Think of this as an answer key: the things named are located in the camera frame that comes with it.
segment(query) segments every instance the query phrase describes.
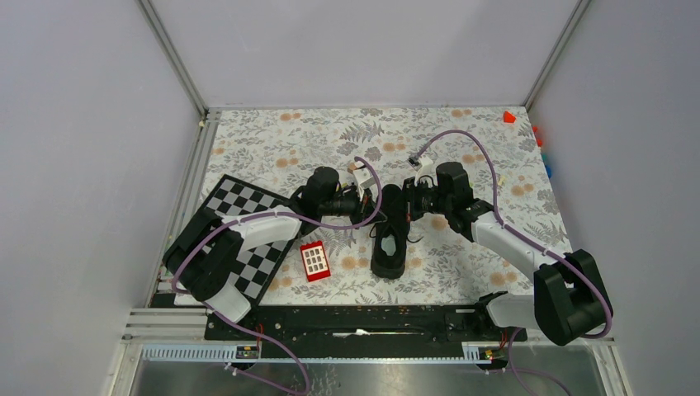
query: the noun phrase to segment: black shoe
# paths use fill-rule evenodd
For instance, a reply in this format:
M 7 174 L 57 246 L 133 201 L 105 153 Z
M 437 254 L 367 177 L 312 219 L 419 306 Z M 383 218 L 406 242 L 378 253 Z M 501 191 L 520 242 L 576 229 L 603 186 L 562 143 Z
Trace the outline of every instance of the black shoe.
M 387 220 L 375 224 L 376 235 L 370 268 L 372 273 L 380 278 L 397 279 L 406 269 L 406 241 L 411 223 L 406 217 L 406 199 L 399 186 L 387 184 L 381 189 L 381 194 L 381 211 Z M 390 237 L 394 239 L 393 252 L 390 248 Z

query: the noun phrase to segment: wire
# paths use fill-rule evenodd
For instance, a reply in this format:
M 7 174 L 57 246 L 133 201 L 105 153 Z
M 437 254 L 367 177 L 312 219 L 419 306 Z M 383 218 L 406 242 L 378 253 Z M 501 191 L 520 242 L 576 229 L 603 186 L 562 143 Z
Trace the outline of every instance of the wire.
M 431 186 L 432 186 L 432 187 L 435 187 L 435 181 L 433 180 L 433 177 L 430 176 L 430 175 L 422 175 L 422 176 L 418 179 L 418 183 L 420 183 L 420 181 L 423 180 L 424 177 L 427 177 L 428 179 L 430 179 Z
M 263 327 L 263 324 L 258 323 L 258 325 L 255 326 L 255 331 L 259 332 L 260 334 L 265 334 L 265 328 Z M 255 340 L 255 347 L 258 349 L 258 356 L 260 356 L 260 337 L 258 337 Z
M 420 238 L 416 239 L 415 241 L 412 241 L 409 239 L 409 236 L 406 235 L 406 240 L 409 241 L 410 243 L 418 243 L 423 240 L 423 235 L 420 236 Z
M 229 221 L 228 223 L 222 224 L 222 225 L 219 226 L 218 228 L 214 229 L 214 231 L 212 231 L 211 233 L 209 233 L 209 235 L 207 235 L 206 237 L 204 237 L 204 238 L 199 242 L 199 244 L 197 244 L 197 245 L 195 246 L 195 248 L 192 249 L 192 251 L 190 252 L 190 254 L 188 254 L 187 257 L 185 257 L 185 260 L 182 261 L 182 264 L 180 264 L 180 267 L 178 267 L 178 268 L 177 268 L 177 271 L 175 271 L 175 273 L 173 274 L 173 279 L 171 280 L 171 287 L 172 287 L 173 291 L 178 292 L 178 293 L 183 293 L 183 294 L 189 294 L 189 292 L 187 292 L 187 290 L 180 289 L 179 287 L 177 287 L 177 282 L 179 281 L 180 276 L 182 275 L 182 272 L 185 271 L 185 268 L 187 268 L 187 266 L 190 264 L 190 262 L 192 262 L 192 258 L 194 258 L 194 256 L 195 256 L 197 253 L 199 253 L 199 251 L 201 251 L 202 248 L 203 248 L 209 241 L 211 241 L 211 239 L 213 239 L 216 235 L 218 235 L 219 233 L 221 233 L 222 231 L 224 231 L 225 229 L 227 229 L 228 227 L 230 227 L 230 226 L 232 226 L 232 225 L 236 225 L 236 224 L 239 224 L 239 223 L 242 224 L 242 223 L 245 223 L 245 222 L 250 221 L 250 220 L 263 219 L 263 218 L 272 217 L 272 216 L 275 216 L 275 217 L 277 217 L 277 216 L 292 217 L 292 218 L 295 218 L 295 219 L 299 219 L 299 220 L 301 220 L 301 221 L 305 221 L 305 222 L 307 222 L 307 223 L 314 224 L 314 225 L 319 226 L 319 227 L 325 227 L 325 228 L 327 228 L 327 229 L 337 229 L 337 230 L 359 229 L 359 228 L 365 226 L 366 224 L 369 224 L 369 223 L 372 221 L 372 219 L 374 219 L 374 217 L 376 216 L 376 214 L 379 213 L 379 208 L 381 207 L 381 182 L 380 182 L 380 180 L 379 180 L 379 177 L 378 177 L 377 174 L 376 174 L 376 171 L 374 170 L 374 168 L 372 167 L 372 165 L 371 165 L 367 160 L 365 160 L 364 158 L 361 158 L 361 157 L 355 157 L 355 161 L 360 161 L 361 163 L 363 163 L 363 164 L 367 167 L 367 170 L 369 170 L 370 173 L 372 174 L 372 177 L 374 178 L 374 182 L 375 182 L 375 184 L 376 184 L 376 188 L 377 188 L 377 190 L 379 191 L 379 192 L 377 193 L 377 195 L 376 195 L 376 207 L 375 207 L 374 211 L 370 214 L 370 216 L 369 216 L 368 218 L 364 219 L 362 222 L 357 223 L 357 224 L 342 226 L 342 225 L 333 225 L 333 224 L 324 224 L 324 223 L 320 223 L 319 221 L 316 221 L 316 220 L 314 220 L 314 219 L 309 219 L 308 217 L 302 216 L 302 215 L 300 215 L 300 214 L 296 214 L 296 213 L 294 213 L 294 212 L 278 212 L 278 213 L 275 213 L 275 212 L 264 212 L 264 213 L 254 213 L 254 214 L 251 214 L 250 216 L 247 216 L 247 217 L 245 217 L 245 218 L 243 218 L 243 219 L 236 219 L 236 220 Z M 270 385 L 270 386 L 273 386 L 273 387 L 275 387 L 275 388 L 277 388 L 277 389 L 280 389 L 280 390 L 282 390 L 282 391 L 284 391 L 284 392 L 288 392 L 288 393 L 290 393 L 290 394 L 303 395 L 303 394 L 307 394 L 307 393 L 309 393 L 309 392 L 311 391 L 311 389 L 310 389 L 311 384 L 310 384 L 310 381 L 309 381 L 309 374 L 306 372 L 306 368 L 304 367 L 304 365 L 301 364 L 301 361 L 299 360 L 299 358 L 296 357 L 296 356 L 294 355 L 294 353 L 292 353 L 292 352 L 289 350 L 289 348 L 287 348 L 287 347 L 284 346 L 281 342 L 279 342 L 278 340 L 276 340 L 276 339 L 274 339 L 274 338 L 272 338 L 272 337 L 269 337 L 269 336 L 266 336 L 266 335 L 264 335 L 264 334 L 261 334 L 260 332 L 255 332 L 255 331 L 253 331 L 253 330 L 248 330 L 247 328 L 244 328 L 244 327 L 242 327 L 242 326 L 239 326 L 238 324 L 236 324 L 236 323 L 232 322 L 231 320 L 229 320 L 228 318 L 226 318 L 223 314 L 217 312 L 211 305 L 208 305 L 206 302 L 203 302 L 203 304 L 204 304 L 207 308 L 209 308 L 209 309 L 211 309 L 212 311 L 214 311 L 214 314 L 215 314 L 216 316 L 218 316 L 219 318 L 221 318 L 221 320 L 223 320 L 226 324 L 230 325 L 232 328 L 235 328 L 235 329 L 239 330 L 240 332 L 245 332 L 245 333 L 247 333 L 247 334 L 250 334 L 250 335 L 252 335 L 252 336 L 254 336 L 254 337 L 260 337 L 260 338 L 262 338 L 263 340 L 268 340 L 269 342 L 272 342 L 273 344 L 275 344 L 275 345 L 277 345 L 278 347 L 280 347 L 280 348 L 281 348 L 284 352 L 286 352 L 286 354 L 289 355 L 289 357 L 291 357 L 291 358 L 294 360 L 294 362 L 296 362 L 296 364 L 299 366 L 299 368 L 300 368 L 300 370 L 301 370 L 301 374 L 304 376 L 304 381 L 305 381 L 305 383 L 306 383 L 306 388 L 305 388 L 305 390 L 304 390 L 303 392 L 299 392 L 299 391 L 287 389 L 287 388 L 283 387 L 282 385 L 279 385 L 279 384 L 277 384 L 277 383 L 275 383 L 275 382 L 272 382 L 272 381 L 269 380 L 269 379 L 265 379 L 265 378 L 263 378 L 263 377 L 259 377 L 259 376 L 255 375 L 255 374 L 248 373 L 247 371 L 237 371 L 237 370 L 236 370 L 235 372 L 239 372 L 239 373 L 242 374 L 242 375 L 245 375 L 245 376 L 247 376 L 247 377 L 253 378 L 253 379 L 258 380 L 258 381 L 261 381 L 261 382 L 263 382 L 263 383 L 265 383 L 265 384 L 268 384 L 268 385 Z
M 505 328 L 504 331 L 501 333 L 501 343 L 499 344 L 499 349 L 496 351 L 500 351 L 505 347 L 505 343 L 508 342 L 508 329 Z
M 503 217 L 501 217 L 500 210 L 499 210 L 499 204 L 498 204 L 498 199 L 499 199 L 499 187 L 498 187 L 498 178 L 496 176 L 496 170 L 494 168 L 494 163 L 491 161 L 491 158 L 489 157 L 489 154 L 486 152 L 486 149 L 484 148 L 484 145 L 481 144 L 481 142 L 473 135 L 470 134 L 469 132 L 466 132 L 464 130 L 446 130 L 440 134 L 437 134 L 433 136 L 432 139 L 430 139 L 415 155 L 416 157 L 420 157 L 421 154 L 425 153 L 425 150 L 430 147 L 431 144 L 433 144 L 434 141 L 440 139 L 442 136 L 445 136 L 446 134 L 463 134 L 469 139 L 471 139 L 478 147 L 479 150 L 481 150 L 481 153 L 484 154 L 484 158 L 486 159 L 486 163 L 489 165 L 489 170 L 491 171 L 491 178 L 493 180 L 492 182 L 492 187 L 494 191 L 494 217 L 496 218 L 496 221 L 499 222 L 502 226 L 504 226 L 505 229 L 507 229 L 510 233 L 515 235 L 518 239 L 521 241 L 527 243 L 528 245 L 532 246 L 533 248 L 539 250 L 540 252 L 544 252 L 547 256 L 557 260 L 558 262 L 564 264 L 566 268 L 569 269 L 569 271 L 573 272 L 574 275 L 578 276 L 582 282 L 584 282 L 584 285 L 588 287 L 591 292 L 595 295 L 596 299 L 600 301 L 600 304 L 603 306 L 603 311 L 605 313 L 605 327 L 603 330 L 597 334 L 584 334 L 583 338 L 602 338 L 608 335 L 610 332 L 610 329 L 613 326 L 613 313 L 610 310 L 610 306 L 608 305 L 608 302 L 605 300 L 603 297 L 603 294 L 598 290 L 597 287 L 576 267 L 571 264 L 568 260 L 566 260 L 564 257 L 546 249 L 544 246 L 536 242 L 535 240 L 529 238 L 527 235 L 524 233 L 521 233 L 518 231 L 516 228 L 512 227 L 510 224 L 506 224 L 505 221 L 503 220 Z
M 355 185 L 353 185 L 353 184 L 348 184 L 347 186 L 345 186 L 345 187 L 343 187 L 343 188 L 340 189 L 340 193 L 342 194 L 342 193 L 344 193 L 344 192 L 346 192 L 346 191 L 350 191 L 354 186 L 355 186 Z
M 202 239 L 199 242 L 199 244 L 197 244 L 195 246 L 195 248 L 192 249 L 190 254 L 188 254 L 187 257 L 185 257 L 185 259 L 182 261 L 182 264 L 180 264 L 180 267 L 178 267 L 177 271 L 175 271 L 175 273 L 173 274 L 173 279 L 171 280 L 171 284 L 172 284 L 171 287 L 173 288 L 173 291 L 178 292 L 178 293 L 182 293 L 185 295 L 189 294 L 189 292 L 187 290 L 180 289 L 179 287 L 177 287 L 177 282 L 180 280 L 180 276 L 182 275 L 182 272 L 185 271 L 185 268 L 187 268 L 187 266 L 190 264 L 190 262 L 192 261 L 194 256 L 196 256 L 197 253 L 199 253 L 199 251 L 207 243 L 209 243 L 209 241 L 211 241 L 211 239 L 213 239 L 216 235 L 218 235 L 219 233 L 221 233 L 222 231 L 224 231 L 228 227 L 231 227 L 232 225 L 243 224 L 243 223 L 246 223 L 250 220 L 264 219 L 266 217 L 277 217 L 277 216 L 292 217 L 294 219 L 299 219 L 301 221 L 305 221 L 306 223 L 311 223 L 311 224 L 319 226 L 319 227 L 323 227 L 323 228 L 327 228 L 327 229 L 336 229 L 336 230 L 340 230 L 340 231 L 344 231 L 347 229 L 359 229 L 359 228 L 364 227 L 365 225 L 369 224 L 374 219 L 376 214 L 379 213 L 379 208 L 381 207 L 381 198 L 382 198 L 381 182 L 379 180 L 379 177 L 376 175 L 376 171 L 374 170 L 374 168 L 370 165 L 370 163 L 367 160 L 365 160 L 364 158 L 361 158 L 361 157 L 355 157 L 355 161 L 360 161 L 361 163 L 365 164 L 365 166 L 367 167 L 367 170 L 369 170 L 370 173 L 372 174 L 372 177 L 374 178 L 374 182 L 376 184 L 376 188 L 378 190 L 378 193 L 376 195 L 376 206 L 374 208 L 374 211 L 370 214 L 369 217 L 367 217 L 366 219 L 364 219 L 363 221 L 361 221 L 360 223 L 357 223 L 357 224 L 333 225 L 333 224 L 320 223 L 319 221 L 316 221 L 314 219 L 309 219 L 308 217 L 302 216 L 301 214 L 297 214 L 294 212 L 277 212 L 277 213 L 275 213 L 275 212 L 262 212 L 262 213 L 253 213 L 253 214 L 246 216 L 242 219 L 236 219 L 236 220 L 229 221 L 228 223 L 220 225 L 218 228 L 214 229 L 214 231 L 209 233 L 209 235 L 204 237 L 204 239 Z
M 598 290 L 598 288 L 595 287 L 595 285 L 581 271 L 576 269 L 576 267 L 574 267 L 574 265 L 571 264 L 564 257 L 546 249 L 544 246 L 540 245 L 535 240 L 529 238 L 524 233 L 521 233 L 520 231 L 518 231 L 517 229 L 512 227 L 510 224 L 505 223 L 505 221 L 503 220 L 503 217 L 500 214 L 500 210 L 499 210 L 499 186 L 498 186 L 498 177 L 496 175 L 496 169 L 494 167 L 494 163 L 493 163 L 493 161 L 491 161 L 491 157 L 489 157 L 489 154 L 486 152 L 486 148 L 484 148 L 484 145 L 481 144 L 481 142 L 473 134 L 471 134 L 465 130 L 446 130 L 440 134 L 433 136 L 415 154 L 415 157 L 419 158 L 423 153 L 425 153 L 425 150 L 427 150 L 428 147 L 430 147 L 430 145 L 433 144 L 433 142 L 440 139 L 442 136 L 445 136 L 446 134 L 463 134 L 463 135 L 465 135 L 466 137 L 471 139 L 479 147 L 479 150 L 481 151 L 481 153 L 484 154 L 484 158 L 486 159 L 486 163 L 489 165 L 489 170 L 491 171 L 491 180 L 492 180 L 491 186 L 492 186 L 492 190 L 493 190 L 494 217 L 496 218 L 496 221 L 498 221 L 499 224 L 501 224 L 505 229 L 507 229 L 511 234 L 515 235 L 521 241 L 527 243 L 528 245 L 532 246 L 533 248 L 539 250 L 540 252 L 544 252 L 547 256 L 554 258 L 558 262 L 561 262 L 562 264 L 564 264 L 564 266 L 566 266 L 566 268 L 568 268 L 571 272 L 573 272 L 576 276 L 578 276 L 581 279 L 581 281 L 584 282 L 586 287 L 588 287 L 591 290 L 591 292 L 593 292 L 593 294 L 598 299 L 598 301 L 600 301 L 600 304 L 603 306 L 603 311 L 605 313 L 605 327 L 603 328 L 603 330 L 601 332 L 599 332 L 597 334 L 584 334 L 581 337 L 583 337 L 583 338 L 602 338 L 602 337 L 605 337 L 606 335 L 608 335 L 608 333 L 610 332 L 610 329 L 613 326 L 613 314 L 610 311 L 610 307 L 608 306 L 608 302 L 605 300 L 605 298 L 603 297 L 603 294 L 600 292 L 600 290 Z M 513 364 L 513 359 L 511 357 L 511 346 L 513 345 L 513 340 L 515 339 L 515 336 L 518 335 L 518 332 L 520 332 L 520 330 L 522 330 L 522 329 L 519 328 L 518 330 L 516 330 L 513 333 L 513 335 L 510 337 L 510 342 L 508 343 L 508 360 L 510 361 L 510 370 L 513 372 L 513 374 L 515 374 L 516 380 L 518 380 L 518 382 L 523 386 L 523 388 L 525 388 L 525 390 L 528 393 L 534 395 L 535 394 L 534 391 L 532 391 L 532 389 L 530 389 L 530 387 L 527 386 L 523 382 L 523 379 L 520 378 L 518 370 L 515 369 L 515 366 Z M 554 378 L 553 376 L 551 376 L 547 373 L 541 373 L 541 372 L 537 372 L 537 373 L 533 373 L 533 374 L 545 376 L 545 377 L 549 378 L 550 380 L 555 381 L 567 394 L 571 395 L 571 392 L 558 379 Z
M 517 369 L 515 370 L 515 364 L 513 362 L 513 341 L 515 341 L 515 337 L 518 335 L 518 333 L 523 330 L 523 328 L 517 328 L 514 332 L 513 335 L 510 336 L 510 340 L 508 341 L 508 363 L 510 364 L 510 367 L 508 368 L 513 374 L 515 375 L 515 379 L 518 380 L 518 382 L 525 388 L 525 390 L 531 394 L 532 396 L 537 396 L 534 390 L 527 386 L 525 382 L 523 382 L 523 379 L 520 377 L 520 373 L 527 373 L 527 374 L 534 374 L 534 375 L 540 375 L 541 377 L 548 378 L 549 380 L 552 380 L 555 384 L 559 385 L 560 388 L 566 392 L 569 396 L 571 396 L 571 391 L 569 388 L 564 385 L 563 382 L 559 381 L 554 375 L 547 374 L 543 371 L 537 371 L 537 370 L 529 370 L 529 369 Z
M 503 374 L 505 372 L 513 372 L 513 369 L 511 368 L 505 368 L 502 370 L 464 370 L 464 372 L 469 373 L 469 374 L 486 374 L 486 375 L 494 375 L 494 374 Z M 564 390 L 566 394 L 569 396 L 572 395 L 571 390 L 564 385 L 563 382 L 558 380 L 554 375 L 545 373 L 544 371 L 539 371 L 539 370 L 531 370 L 531 369 L 518 369 L 518 372 L 523 373 L 523 374 L 530 374 L 530 375 L 538 375 L 542 378 L 546 378 L 550 380 L 551 382 L 559 385 L 559 387 Z
M 209 304 L 207 304 L 207 303 L 203 303 L 203 304 L 204 304 L 208 309 L 214 310 L 214 308 L 213 308 L 211 305 L 209 305 Z M 261 376 L 259 376 L 259 375 L 255 375 L 255 374 L 253 374 L 253 373 L 249 373 L 249 372 L 243 371 L 243 370 L 236 370 L 236 371 L 234 372 L 235 374 L 245 375 L 246 377 L 252 378 L 252 379 L 254 379 L 254 380 L 258 380 L 258 381 L 263 382 L 263 383 L 265 383 L 265 384 L 268 384 L 268 385 L 270 385 L 270 386 L 272 386 L 272 387 L 275 387 L 275 388 L 277 388 L 277 389 L 280 389 L 282 392 L 287 392 L 287 393 L 289 393 L 289 394 L 295 394 L 295 395 L 300 395 L 300 396 L 301 396 L 301 395 L 307 394 L 307 393 L 309 393 L 309 392 L 311 391 L 311 381 L 309 380 L 309 373 L 306 372 L 306 368 L 305 368 L 304 365 L 301 363 L 301 361 L 299 360 L 299 358 L 296 357 L 296 355 L 294 354 L 294 352 L 290 351 L 290 349 L 287 348 L 284 344 L 282 344 L 281 342 L 279 342 L 278 340 L 276 340 L 276 339 L 274 339 L 274 338 L 272 338 L 272 337 L 266 336 L 265 334 L 262 334 L 262 333 L 260 333 L 260 332 L 255 332 L 255 331 L 253 331 L 253 330 L 248 330 L 247 328 L 244 328 L 243 326 L 239 326 L 238 324 L 234 323 L 232 320 L 230 320 L 229 318 L 226 318 L 223 314 L 221 314 L 221 313 L 219 313 L 219 312 L 217 312 L 217 311 L 215 311 L 215 310 L 214 310 L 214 314 L 215 314 L 216 316 L 218 316 L 221 320 L 223 320 L 224 323 L 228 324 L 228 325 L 231 326 L 232 328 L 235 328 L 236 330 L 238 330 L 238 331 L 240 331 L 240 332 L 245 332 L 246 334 L 249 334 L 249 335 L 254 336 L 254 337 L 260 337 L 260 338 L 262 338 L 263 340 L 267 340 L 267 341 L 269 341 L 269 342 L 271 342 L 271 343 L 277 345 L 278 347 L 280 347 L 287 355 L 289 355 L 289 357 L 290 357 L 290 358 L 296 363 L 296 365 L 298 365 L 299 368 L 301 369 L 301 375 L 304 377 L 304 383 L 306 384 L 306 387 L 304 388 L 304 390 L 301 390 L 301 391 L 299 391 L 299 390 L 294 390 L 294 389 L 289 389 L 289 388 L 286 388 L 286 387 L 284 387 L 284 386 L 282 386 L 282 385 L 280 385 L 280 384 L 278 384 L 278 383 L 276 383 L 276 382 L 273 382 L 273 381 L 271 381 L 271 380 L 269 380 L 269 379 L 267 379 L 267 378 L 263 378 L 263 377 L 261 377 Z

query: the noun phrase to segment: metal floor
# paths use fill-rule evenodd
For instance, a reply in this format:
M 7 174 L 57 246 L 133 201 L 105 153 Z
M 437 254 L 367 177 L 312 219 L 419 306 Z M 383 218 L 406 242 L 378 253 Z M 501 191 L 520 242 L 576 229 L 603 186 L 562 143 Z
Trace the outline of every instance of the metal floor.
M 593 351 L 586 346 L 515 347 L 517 367 L 537 368 L 561 380 L 572 394 L 605 394 Z M 258 364 L 250 369 L 288 387 L 303 389 L 303 378 L 293 364 Z M 519 395 L 527 394 L 513 374 L 485 375 L 475 365 L 429 363 L 311 364 L 310 395 Z M 547 379 L 523 374 L 540 395 L 564 392 Z M 140 365 L 134 396 L 223 396 L 286 394 L 243 376 L 233 377 L 217 363 L 144 361 Z

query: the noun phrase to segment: white wall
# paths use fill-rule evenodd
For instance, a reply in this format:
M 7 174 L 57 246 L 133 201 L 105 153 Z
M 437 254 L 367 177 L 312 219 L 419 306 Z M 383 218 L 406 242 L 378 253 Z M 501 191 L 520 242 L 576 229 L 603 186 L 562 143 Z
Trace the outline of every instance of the white wall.
M 698 394 L 700 2 L 594 2 L 536 103 L 635 395 Z
M 0 5 L 0 394 L 95 395 L 197 117 L 134 1 Z
M 576 0 L 154 0 L 210 106 L 512 105 Z

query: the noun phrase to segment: red object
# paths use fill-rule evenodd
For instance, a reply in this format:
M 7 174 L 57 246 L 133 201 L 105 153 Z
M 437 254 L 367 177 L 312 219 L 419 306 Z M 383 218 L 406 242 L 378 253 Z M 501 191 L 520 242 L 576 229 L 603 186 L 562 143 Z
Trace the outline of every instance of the red object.
M 496 351 L 500 351 L 505 347 L 505 344 L 508 342 L 508 329 L 504 329 L 504 332 L 501 333 L 501 343 L 499 344 L 499 349 Z
M 515 115 L 512 115 L 507 111 L 504 112 L 504 122 L 512 124 L 513 122 L 515 122 L 515 120 L 516 120 Z
M 263 327 L 263 324 L 258 323 L 258 325 L 255 326 L 255 331 L 259 332 L 260 334 L 264 334 L 265 328 Z M 258 337 L 257 341 L 255 342 L 255 346 L 258 347 L 258 351 L 260 351 L 260 337 Z
M 304 266 L 306 280 L 313 282 L 330 276 L 328 256 L 326 256 L 324 243 L 316 241 L 302 245 L 300 250 L 301 264 Z

